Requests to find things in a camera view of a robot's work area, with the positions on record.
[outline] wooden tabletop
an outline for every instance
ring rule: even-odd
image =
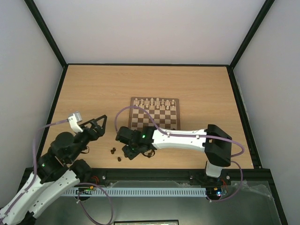
[[[233,140],[246,147],[235,157],[242,168],[253,168],[238,109],[225,67],[172,66],[82,66],[70,65],[54,112],[53,122],[80,111],[83,122],[106,114],[106,132],[89,143],[89,154],[81,154],[93,168],[204,168],[206,155],[195,150],[162,149],[147,158],[124,158],[122,143],[115,141],[114,118],[119,110],[130,105],[132,96],[156,96],[180,100],[181,130],[198,130],[216,124]],[[127,126],[129,110],[118,118],[118,126]],[[43,154],[55,137],[72,132],[69,124],[50,128]],[[110,150],[115,147],[115,154]],[[232,146],[232,153],[240,151]]]

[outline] wooden chessboard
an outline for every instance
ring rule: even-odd
[[[131,97],[130,105],[145,109],[160,128],[180,130],[179,99]],[[148,115],[141,109],[131,108],[128,127],[141,131],[144,126],[153,126]]]

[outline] black metal frame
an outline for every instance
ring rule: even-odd
[[[45,21],[43,20],[34,0],[24,0],[32,15],[36,19],[41,31],[43,32],[45,38],[47,39],[49,45],[51,46],[53,52],[55,53],[57,59],[59,60],[61,66],[63,67],[63,72],[60,78],[60,82],[54,97],[54,101],[49,113],[49,117],[47,123],[51,123],[56,104],[58,102],[58,98],[60,95],[60,91],[64,82],[64,78],[66,76],[66,72],[68,69],[68,65],[114,65],[114,66],[190,66],[190,67],[226,67],[229,75],[229,79],[231,82],[233,94],[235,97],[235,101],[237,104],[237,108],[239,110],[241,123],[244,129],[245,137],[247,140],[247,144],[249,147],[251,159],[253,162],[254,169],[243,169],[244,178],[246,180],[255,180],[255,181],[268,181],[272,195],[275,200],[275,204],[278,210],[278,214],[282,224],[287,224],[287,220],[274,184],[274,180],[269,169],[262,169],[262,164],[259,158],[259,154],[256,148],[256,144],[253,138],[253,134],[251,132],[250,124],[248,121],[247,113],[240,95],[240,90],[237,85],[237,81],[233,72],[233,69],[237,65],[247,46],[249,45],[252,37],[256,33],[263,19],[265,18],[267,12],[271,8],[273,2],[275,0],[266,0],[264,5],[262,6],[259,14],[254,20],[250,30],[245,36],[241,46],[239,47],[236,55],[234,56],[230,65],[214,65],[214,64],[124,64],[124,63],[78,63],[78,64],[67,64],[62,56],[58,46],[56,45],[54,38],[52,37]],[[45,144],[45,140],[48,134],[48,129],[45,129],[42,141],[40,143],[37,158],[39,158],[42,154],[42,150]],[[202,173],[204,169],[191,170],[191,169],[93,169],[93,173],[96,173],[98,177],[105,176],[106,181],[116,181],[116,180],[174,180],[174,181],[186,181],[190,182],[191,174],[193,173]],[[27,168],[23,175],[20,186],[26,182],[29,174],[32,172],[32,168]],[[226,173],[228,173],[231,177],[231,180],[240,180],[240,171],[236,169],[227,169]]]

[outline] gray wall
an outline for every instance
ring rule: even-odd
[[[24,1],[0,1],[0,207],[32,166],[33,134],[46,123],[61,72]]]
[[[35,0],[69,63],[229,64],[264,0]]]
[[[300,1],[275,1],[235,69],[262,164],[292,225],[300,221],[299,11]]]

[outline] white cable tray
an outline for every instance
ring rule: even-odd
[[[206,197],[205,188],[136,188],[136,187],[104,187],[111,197]],[[77,196],[77,187],[65,191],[62,196]],[[86,191],[80,196],[105,196],[100,189]]]

